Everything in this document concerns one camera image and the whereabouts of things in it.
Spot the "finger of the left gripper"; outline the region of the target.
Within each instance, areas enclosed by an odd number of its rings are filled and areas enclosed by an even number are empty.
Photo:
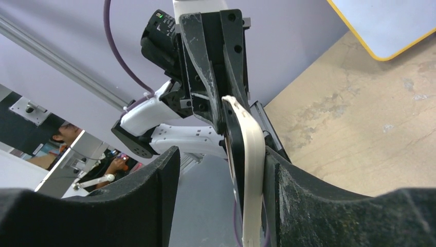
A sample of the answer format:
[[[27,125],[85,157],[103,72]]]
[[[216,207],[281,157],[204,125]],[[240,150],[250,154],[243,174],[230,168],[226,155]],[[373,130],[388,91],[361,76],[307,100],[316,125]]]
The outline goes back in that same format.
[[[202,15],[182,14],[179,24],[193,115],[211,125],[216,133],[223,133],[223,114],[216,78],[208,56]]]
[[[242,106],[249,106],[244,82],[244,53],[241,45],[223,45],[226,89],[224,96],[233,96]]]

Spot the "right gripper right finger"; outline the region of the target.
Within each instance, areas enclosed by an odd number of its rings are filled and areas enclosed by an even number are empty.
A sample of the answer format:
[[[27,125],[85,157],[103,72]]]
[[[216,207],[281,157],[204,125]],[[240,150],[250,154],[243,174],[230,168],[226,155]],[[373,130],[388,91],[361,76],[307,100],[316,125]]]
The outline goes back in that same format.
[[[271,246],[435,246],[435,189],[368,197],[331,185],[266,148]]]

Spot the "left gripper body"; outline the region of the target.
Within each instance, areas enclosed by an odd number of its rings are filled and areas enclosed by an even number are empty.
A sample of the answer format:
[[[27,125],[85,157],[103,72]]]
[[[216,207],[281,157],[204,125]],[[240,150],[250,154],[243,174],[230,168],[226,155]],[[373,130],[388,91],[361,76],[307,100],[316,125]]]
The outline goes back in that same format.
[[[249,98],[249,85],[248,85],[248,73],[247,73],[247,58],[245,48],[245,31],[250,28],[250,19],[245,19],[239,9],[222,10],[219,12],[200,13],[202,15],[204,34],[206,39],[207,51],[209,59],[212,63],[214,75],[217,82],[217,88],[219,92],[219,103],[222,103],[221,97],[226,89],[226,75],[225,64],[223,55],[223,45],[241,45],[244,53],[244,82],[247,95]],[[184,74],[186,76],[186,83],[188,85],[189,95],[190,87],[188,82],[188,73],[186,70],[184,46],[180,35],[179,24],[179,37],[181,39],[181,51],[183,55],[182,65],[184,65]]]

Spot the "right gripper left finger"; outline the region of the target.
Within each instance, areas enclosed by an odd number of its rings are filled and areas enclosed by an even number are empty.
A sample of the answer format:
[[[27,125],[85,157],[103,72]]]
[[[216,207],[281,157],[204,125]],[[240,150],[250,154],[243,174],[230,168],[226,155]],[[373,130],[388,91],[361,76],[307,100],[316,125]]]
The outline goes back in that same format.
[[[88,196],[1,190],[1,246],[168,246],[180,174],[171,147]]]

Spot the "white phone case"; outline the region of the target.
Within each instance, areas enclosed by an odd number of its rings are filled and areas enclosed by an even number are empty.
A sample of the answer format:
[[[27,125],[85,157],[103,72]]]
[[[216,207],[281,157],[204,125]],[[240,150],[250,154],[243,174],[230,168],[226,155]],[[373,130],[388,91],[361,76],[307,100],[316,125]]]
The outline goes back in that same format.
[[[245,149],[244,217],[242,246],[260,246],[262,225],[265,140],[258,122],[233,96],[222,97],[231,103],[240,123]]]

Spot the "black phone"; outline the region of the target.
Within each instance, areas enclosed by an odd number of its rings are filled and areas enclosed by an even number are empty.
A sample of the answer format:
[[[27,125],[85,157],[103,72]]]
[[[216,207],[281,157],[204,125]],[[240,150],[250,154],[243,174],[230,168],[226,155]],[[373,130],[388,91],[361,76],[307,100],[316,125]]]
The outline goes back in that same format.
[[[226,123],[225,143],[231,177],[235,189],[235,199],[241,218],[244,217],[245,147],[240,123],[231,103],[223,101],[223,114]]]

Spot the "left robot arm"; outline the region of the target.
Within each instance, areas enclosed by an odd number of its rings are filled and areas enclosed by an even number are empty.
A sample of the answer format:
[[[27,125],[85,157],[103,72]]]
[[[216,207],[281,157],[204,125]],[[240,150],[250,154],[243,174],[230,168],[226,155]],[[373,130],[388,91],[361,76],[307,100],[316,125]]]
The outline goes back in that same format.
[[[133,153],[151,158],[172,146],[184,153],[226,158],[232,96],[249,110],[245,31],[241,10],[183,14],[162,10],[150,17],[140,40],[142,55],[169,77],[153,96],[132,101],[112,132]]]

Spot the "person in background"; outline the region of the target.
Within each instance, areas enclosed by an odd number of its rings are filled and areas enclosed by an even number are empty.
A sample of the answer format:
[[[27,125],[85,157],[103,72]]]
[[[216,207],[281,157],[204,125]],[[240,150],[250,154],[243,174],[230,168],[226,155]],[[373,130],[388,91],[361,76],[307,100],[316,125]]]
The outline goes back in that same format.
[[[55,144],[29,162],[47,171],[35,191],[56,198],[74,191],[90,193],[139,169],[142,164],[81,128],[65,123],[49,136]]]

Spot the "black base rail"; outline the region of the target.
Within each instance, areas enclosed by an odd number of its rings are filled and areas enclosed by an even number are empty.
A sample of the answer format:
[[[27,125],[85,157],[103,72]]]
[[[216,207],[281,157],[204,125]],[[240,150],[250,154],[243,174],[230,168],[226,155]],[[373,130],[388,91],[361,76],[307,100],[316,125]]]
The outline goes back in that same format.
[[[256,101],[250,106],[250,110],[253,118],[258,122],[264,133],[266,145],[273,149],[275,152],[277,152],[288,162],[291,162],[284,149],[284,146],[282,145],[274,127],[272,126],[264,110],[263,105],[259,101]]]

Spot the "whiteboard with yellow frame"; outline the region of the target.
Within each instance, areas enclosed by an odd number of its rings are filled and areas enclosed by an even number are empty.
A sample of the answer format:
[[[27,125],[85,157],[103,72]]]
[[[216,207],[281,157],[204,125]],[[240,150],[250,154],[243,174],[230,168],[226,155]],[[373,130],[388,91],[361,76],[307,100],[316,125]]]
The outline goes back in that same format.
[[[377,61],[389,61],[435,33],[435,1],[328,3]]]

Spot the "aluminium frame rail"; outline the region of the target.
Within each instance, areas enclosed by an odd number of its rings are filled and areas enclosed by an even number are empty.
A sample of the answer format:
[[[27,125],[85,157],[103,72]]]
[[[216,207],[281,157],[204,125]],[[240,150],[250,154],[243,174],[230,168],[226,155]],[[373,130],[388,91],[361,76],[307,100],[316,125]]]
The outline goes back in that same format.
[[[1,15],[1,34],[114,108],[122,111],[128,104],[3,15]]]

